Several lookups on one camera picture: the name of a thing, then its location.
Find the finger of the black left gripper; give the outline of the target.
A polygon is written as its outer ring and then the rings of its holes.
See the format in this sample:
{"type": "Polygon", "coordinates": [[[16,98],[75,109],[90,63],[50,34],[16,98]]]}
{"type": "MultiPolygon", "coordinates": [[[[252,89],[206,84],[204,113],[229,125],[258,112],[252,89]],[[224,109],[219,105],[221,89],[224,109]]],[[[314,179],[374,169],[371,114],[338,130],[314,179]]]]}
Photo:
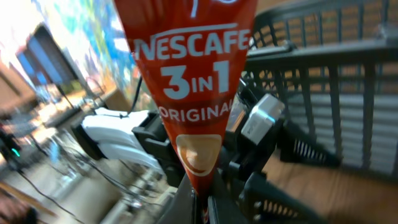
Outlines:
{"type": "Polygon", "coordinates": [[[296,124],[283,124],[277,137],[280,160],[286,163],[336,168],[341,159],[317,143],[296,124]]]}
{"type": "Polygon", "coordinates": [[[239,195],[239,208],[251,223],[327,224],[313,209],[254,172],[239,195]]]}

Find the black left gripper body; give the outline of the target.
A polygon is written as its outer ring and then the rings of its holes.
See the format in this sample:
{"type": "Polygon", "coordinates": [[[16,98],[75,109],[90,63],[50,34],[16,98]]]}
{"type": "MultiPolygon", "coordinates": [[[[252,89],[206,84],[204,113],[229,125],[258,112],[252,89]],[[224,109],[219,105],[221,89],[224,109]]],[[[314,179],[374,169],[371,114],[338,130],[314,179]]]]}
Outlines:
{"type": "Polygon", "coordinates": [[[265,94],[268,93],[241,80],[233,100],[218,165],[233,199],[239,198],[245,182],[252,173],[261,172],[275,150],[278,133],[284,123],[282,112],[278,121],[258,145],[241,134],[252,108],[265,94]]]}

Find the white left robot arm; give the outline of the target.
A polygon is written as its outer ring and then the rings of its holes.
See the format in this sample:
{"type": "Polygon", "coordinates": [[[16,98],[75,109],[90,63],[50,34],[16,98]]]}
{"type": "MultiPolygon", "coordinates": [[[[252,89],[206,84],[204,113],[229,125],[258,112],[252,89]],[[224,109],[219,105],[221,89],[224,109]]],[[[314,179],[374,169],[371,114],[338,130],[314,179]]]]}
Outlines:
{"type": "MultiPolygon", "coordinates": [[[[210,223],[323,223],[311,208],[289,197],[267,180],[262,168],[275,149],[283,162],[318,167],[340,166],[328,152],[293,122],[271,113],[277,100],[241,82],[230,115],[215,181],[208,198],[210,223]]],[[[158,223],[199,223],[200,203],[172,149],[156,111],[130,114],[98,108],[72,126],[83,150],[94,160],[129,160],[167,177],[177,194],[158,223]]]]}

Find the red Nescafe coffee stick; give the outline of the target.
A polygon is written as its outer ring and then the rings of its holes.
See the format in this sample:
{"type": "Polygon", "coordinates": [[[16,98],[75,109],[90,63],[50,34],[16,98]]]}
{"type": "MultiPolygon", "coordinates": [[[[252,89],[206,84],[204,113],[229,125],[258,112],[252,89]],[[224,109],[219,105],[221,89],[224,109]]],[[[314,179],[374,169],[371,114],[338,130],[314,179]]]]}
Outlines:
{"type": "Polygon", "coordinates": [[[115,0],[132,56],[208,222],[256,0],[115,0]]]}

